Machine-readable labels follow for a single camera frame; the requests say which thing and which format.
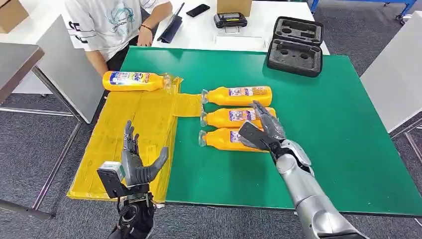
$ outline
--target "black case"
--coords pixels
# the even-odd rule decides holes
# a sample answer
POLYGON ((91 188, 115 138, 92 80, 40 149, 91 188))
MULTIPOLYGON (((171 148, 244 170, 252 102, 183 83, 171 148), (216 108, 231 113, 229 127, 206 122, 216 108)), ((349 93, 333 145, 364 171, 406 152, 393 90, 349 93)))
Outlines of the black case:
POLYGON ((322 69, 324 26, 292 17, 277 18, 267 53, 267 66, 298 75, 316 77, 322 69))

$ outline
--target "gray desk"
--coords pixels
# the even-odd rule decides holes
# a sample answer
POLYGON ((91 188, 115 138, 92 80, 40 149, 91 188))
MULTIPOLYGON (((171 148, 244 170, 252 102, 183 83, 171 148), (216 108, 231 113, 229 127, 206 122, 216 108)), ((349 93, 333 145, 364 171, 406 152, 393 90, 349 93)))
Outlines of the gray desk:
POLYGON ((62 165, 63 159, 66 156, 70 145, 72 144, 79 128, 82 125, 82 118, 71 106, 71 104, 63 97, 63 95, 57 90, 57 88, 51 83, 51 81, 45 76, 45 74, 37 67, 36 64, 44 55, 43 50, 39 46, 0 43, 0 52, 0 103, 9 97, 12 91, 22 81, 23 77, 28 74, 29 71, 32 71, 41 80, 41 82, 44 83, 45 86, 69 109, 70 112, 42 111, 7 107, 0 107, 0 111, 75 117, 77 120, 75 128, 73 129, 68 141, 60 153, 59 158, 52 168, 47 181, 42 187, 32 207, 26 207, 0 199, 0 208, 14 211, 22 215, 33 216, 43 220, 50 219, 53 217, 53 215, 40 211, 39 207, 41 206, 41 203, 44 200, 44 197, 47 194, 48 189, 50 188, 50 185, 57 174, 57 171, 62 165))

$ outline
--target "bottle label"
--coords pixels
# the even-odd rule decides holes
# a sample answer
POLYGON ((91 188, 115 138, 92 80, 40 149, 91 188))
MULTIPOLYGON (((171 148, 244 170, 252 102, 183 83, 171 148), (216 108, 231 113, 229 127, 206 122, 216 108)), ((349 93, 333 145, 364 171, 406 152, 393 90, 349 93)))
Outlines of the bottle label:
POLYGON ((263 96, 267 91, 262 86, 228 88, 229 96, 263 96))
POLYGON ((255 110, 229 111, 230 121, 256 120, 255 110))
POLYGON ((149 73, 113 71, 110 76, 112 85, 140 85, 149 81, 149 73))
POLYGON ((232 143, 240 142, 240 134, 238 133, 238 131, 230 130, 230 142, 232 143))

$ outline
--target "yellow plastic sheet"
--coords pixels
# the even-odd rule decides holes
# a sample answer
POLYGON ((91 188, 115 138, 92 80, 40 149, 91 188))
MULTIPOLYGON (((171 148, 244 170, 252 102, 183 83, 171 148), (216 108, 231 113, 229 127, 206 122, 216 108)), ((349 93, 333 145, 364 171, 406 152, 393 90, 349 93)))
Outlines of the yellow plastic sheet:
POLYGON ((178 117, 201 116, 201 95, 177 94, 173 115, 178 117))
POLYGON ((170 94, 164 89, 153 92, 110 92, 67 196, 73 199, 110 200, 97 168, 104 161, 121 161, 123 129, 127 120, 132 120, 134 133, 139 134, 139 154, 144 165, 154 162, 161 148, 169 146, 167 162, 150 183, 153 200, 164 202, 176 136, 177 118, 173 116, 173 111, 179 105, 179 85, 180 81, 175 81, 170 94))

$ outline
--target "cable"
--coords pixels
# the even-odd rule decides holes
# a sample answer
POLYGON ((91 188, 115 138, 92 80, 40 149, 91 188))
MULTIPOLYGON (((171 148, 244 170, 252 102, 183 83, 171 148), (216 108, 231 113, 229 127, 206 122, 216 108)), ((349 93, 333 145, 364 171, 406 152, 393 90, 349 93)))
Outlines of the cable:
POLYGON ((422 223, 421 222, 419 222, 419 220, 418 219, 416 219, 416 218, 414 218, 414 220, 419 224, 419 226, 421 226, 422 227, 422 223))
POLYGON ((120 214, 120 197, 117 197, 117 212, 120 214))

